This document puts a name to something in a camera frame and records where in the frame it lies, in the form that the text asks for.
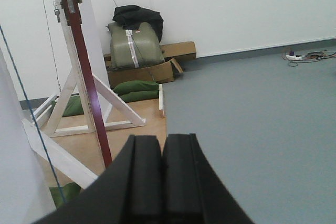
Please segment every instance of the white wooden frame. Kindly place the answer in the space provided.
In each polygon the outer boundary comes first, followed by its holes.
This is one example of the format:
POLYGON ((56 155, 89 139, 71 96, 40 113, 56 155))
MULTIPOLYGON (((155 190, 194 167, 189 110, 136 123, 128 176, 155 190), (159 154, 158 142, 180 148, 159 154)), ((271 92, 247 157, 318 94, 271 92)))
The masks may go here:
MULTIPOLYGON (((72 32, 70 27, 67 25, 66 17, 64 12, 60 12, 60 22, 62 25, 62 30, 64 33, 65 41, 67 44, 67 49, 69 52, 69 57, 71 61, 72 69, 67 78, 65 86, 60 94, 58 102, 55 105, 55 108, 49 118, 49 121, 44 128, 44 132, 50 137, 56 136, 67 136, 74 134, 83 134, 94 132, 95 123, 93 120, 92 112, 89 106, 88 94, 86 91, 85 83, 83 80, 83 73, 80 68, 80 63, 77 55, 77 50, 75 47, 74 38, 72 36, 72 32), (64 113, 64 110, 67 106, 67 103, 70 99, 71 94, 75 87, 78 87, 79 96, 81 100, 81 104, 83 106, 84 115, 86 117, 87 124, 78 127, 69 127, 64 129, 57 129, 58 124, 61 120, 61 117, 64 113)), ((105 123, 106 130, 116 130, 116 129, 124 129, 129 127, 138 127, 145 126, 146 119, 141 118, 135 111, 133 111, 124 101, 122 101, 113 91, 110 90, 99 78, 93 75, 95 80, 95 85, 97 92, 100 93, 112 106, 118 109, 121 113, 123 113, 128 121, 122 122, 111 122, 105 123)), ((107 120, 109 114, 105 114, 103 119, 107 120)))
MULTIPOLYGON (((128 119, 127 121, 106 122, 105 129, 107 131, 145 126, 146 119, 141 118, 131 107, 129 107, 116 93, 114 93, 98 77, 93 75, 93 78, 95 81, 97 92, 101 94, 117 110, 119 110, 122 114, 124 114, 128 119)), ((64 110, 76 85, 77 83, 75 79, 75 70, 74 68, 72 68, 65 83, 65 86, 62 90, 62 93, 54 107, 54 110, 51 113, 51 116, 43 129, 43 131, 48 136, 50 137, 67 136, 67 135, 90 133, 95 131, 94 123, 91 122, 89 116, 86 116, 87 125, 58 129, 59 122, 62 118, 64 110)))

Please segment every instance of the power strip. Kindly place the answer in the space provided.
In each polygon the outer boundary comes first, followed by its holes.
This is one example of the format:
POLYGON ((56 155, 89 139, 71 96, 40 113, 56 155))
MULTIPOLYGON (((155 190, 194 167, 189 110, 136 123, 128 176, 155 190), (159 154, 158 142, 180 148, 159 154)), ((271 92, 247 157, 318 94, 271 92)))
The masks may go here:
POLYGON ((299 57, 296 57, 295 55, 291 56, 291 55, 286 55, 286 58, 288 60, 302 60, 302 57, 299 56, 299 57))

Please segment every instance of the white wall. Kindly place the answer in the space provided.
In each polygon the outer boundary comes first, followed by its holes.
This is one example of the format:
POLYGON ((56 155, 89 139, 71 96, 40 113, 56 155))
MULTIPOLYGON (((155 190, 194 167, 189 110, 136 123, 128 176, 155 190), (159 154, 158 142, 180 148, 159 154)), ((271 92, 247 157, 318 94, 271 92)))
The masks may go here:
MULTIPOLYGON (((334 0, 116 0, 159 11, 161 44, 192 40, 199 57, 336 37, 334 0)), ((112 0, 92 0, 104 52, 112 0)))
MULTIPOLYGON (((44 0, 49 20, 51 40, 55 52, 56 66, 63 87, 70 72, 71 64, 60 23, 54 15, 54 0, 44 0)), ((43 0, 0 0, 1 26, 11 48, 17 69, 29 99, 59 94, 56 69, 48 35, 43 0)), ((91 0, 79 5, 83 20, 82 30, 87 45, 92 72, 108 84, 101 43, 94 18, 91 0)), ((7 52, 4 52, 11 76, 20 100, 24 100, 21 88, 14 74, 7 52)), ((108 104, 100 99, 102 111, 108 104)))
MULTIPOLYGON (((164 19, 161 44, 192 40, 199 57, 336 37, 333 0, 116 0, 159 11, 164 19)), ((55 67, 41 0, 0 0, 0 21, 32 98, 57 92, 55 67)), ((69 63, 60 27, 46 0, 61 84, 69 63)), ((112 0, 92 0, 103 53, 109 53, 105 26, 112 0)))
POLYGON ((28 144, 18 98, 0 50, 0 216, 31 223, 55 210, 42 168, 28 144))

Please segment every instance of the gray floor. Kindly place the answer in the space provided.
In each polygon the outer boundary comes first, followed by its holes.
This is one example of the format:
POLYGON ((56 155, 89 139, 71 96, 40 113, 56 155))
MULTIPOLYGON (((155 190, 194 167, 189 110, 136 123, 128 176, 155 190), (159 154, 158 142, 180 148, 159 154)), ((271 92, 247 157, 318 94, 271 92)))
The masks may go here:
MULTIPOLYGON (((316 46, 336 51, 332 41, 297 48, 316 46)), ((256 224, 335 224, 336 58, 289 67, 279 52, 184 64, 164 85, 167 131, 197 134, 256 224)))

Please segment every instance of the white wooden beam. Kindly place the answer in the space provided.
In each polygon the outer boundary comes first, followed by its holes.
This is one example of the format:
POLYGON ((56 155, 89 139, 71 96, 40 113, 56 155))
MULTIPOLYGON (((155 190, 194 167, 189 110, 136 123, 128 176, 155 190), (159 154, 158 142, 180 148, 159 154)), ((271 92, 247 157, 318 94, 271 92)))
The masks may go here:
POLYGON ((163 96, 162 84, 159 85, 159 112, 160 112, 160 117, 161 118, 166 117, 166 115, 164 113, 164 96, 163 96))
POLYGON ((141 118, 131 107, 129 107, 115 92, 113 92, 97 76, 93 75, 97 92, 100 93, 108 102, 119 110, 134 126, 143 126, 146 119, 141 118))
MULTIPOLYGON (((23 119, 23 126, 28 136, 29 144, 42 158, 47 160, 47 155, 34 125, 27 119, 23 119)), ((53 166, 77 183, 81 188, 85 189, 91 185, 98 176, 89 170, 85 165, 74 158, 65 149, 59 146, 49 136, 41 132, 46 149, 53 166)))

